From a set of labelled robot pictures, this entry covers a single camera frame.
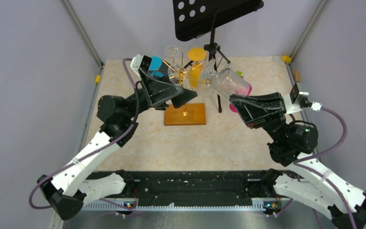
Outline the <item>pink plastic wine glass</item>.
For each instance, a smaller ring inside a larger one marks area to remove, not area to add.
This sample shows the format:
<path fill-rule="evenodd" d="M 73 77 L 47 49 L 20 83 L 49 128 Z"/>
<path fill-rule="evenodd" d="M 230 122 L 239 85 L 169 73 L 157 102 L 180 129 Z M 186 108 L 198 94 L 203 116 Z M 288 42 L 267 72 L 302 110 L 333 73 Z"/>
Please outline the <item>pink plastic wine glass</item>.
<path fill-rule="evenodd" d="M 247 82 L 245 87 L 235 89 L 234 93 L 239 94 L 239 95 L 249 96 L 251 91 L 252 91 L 252 86 L 250 83 Z M 233 104 L 229 104 L 229 108 L 232 112 L 237 113 L 237 110 Z"/>

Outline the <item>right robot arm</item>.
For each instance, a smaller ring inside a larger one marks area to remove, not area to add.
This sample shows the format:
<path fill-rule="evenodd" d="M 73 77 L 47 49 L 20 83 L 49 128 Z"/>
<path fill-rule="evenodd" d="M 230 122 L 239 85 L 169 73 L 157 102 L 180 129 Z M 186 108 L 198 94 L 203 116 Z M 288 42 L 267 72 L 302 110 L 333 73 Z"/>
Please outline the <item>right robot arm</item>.
<path fill-rule="evenodd" d="M 305 179 L 302 183 L 269 169 L 261 179 L 260 190 L 267 196 L 280 195 L 309 206 L 331 220 L 338 229 L 362 229 L 366 225 L 366 190 L 353 186 L 319 161 L 315 124 L 303 120 L 288 123 L 286 115 L 306 108 L 322 110 L 307 95 L 273 93 L 260 96 L 233 94 L 230 103 L 251 129 L 261 128 L 272 138 L 271 158 Z"/>

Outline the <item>clear front wine glass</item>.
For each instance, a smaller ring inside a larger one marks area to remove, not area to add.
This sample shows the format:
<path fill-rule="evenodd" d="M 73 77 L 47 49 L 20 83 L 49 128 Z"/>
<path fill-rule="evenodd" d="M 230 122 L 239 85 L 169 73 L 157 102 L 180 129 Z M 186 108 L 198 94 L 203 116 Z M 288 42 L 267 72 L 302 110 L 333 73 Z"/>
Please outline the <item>clear front wine glass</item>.
<path fill-rule="evenodd" d="M 246 83 L 244 78 L 241 78 L 230 65 L 227 65 L 213 78 L 211 86 L 220 96 L 229 100 L 230 96 L 235 94 L 235 89 L 245 87 Z"/>

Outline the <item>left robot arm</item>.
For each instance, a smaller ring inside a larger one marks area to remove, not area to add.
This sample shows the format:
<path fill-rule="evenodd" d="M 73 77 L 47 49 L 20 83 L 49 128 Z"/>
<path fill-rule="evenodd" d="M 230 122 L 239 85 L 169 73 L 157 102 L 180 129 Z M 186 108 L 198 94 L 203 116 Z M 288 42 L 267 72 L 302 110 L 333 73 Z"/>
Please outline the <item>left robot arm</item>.
<path fill-rule="evenodd" d="M 73 218 L 85 205 L 101 198 L 130 196 L 133 178 L 126 171 L 118 170 L 99 179 L 89 179 L 90 174 L 133 137 L 140 113 L 150 108 L 164 109 L 168 101 L 181 107 L 197 97 L 196 91 L 175 85 L 168 77 L 153 76 L 144 68 L 136 73 L 141 87 L 133 83 L 132 95 L 106 95 L 99 99 L 97 117 L 102 126 L 87 146 L 60 171 L 38 179 L 45 199 L 62 220 Z"/>

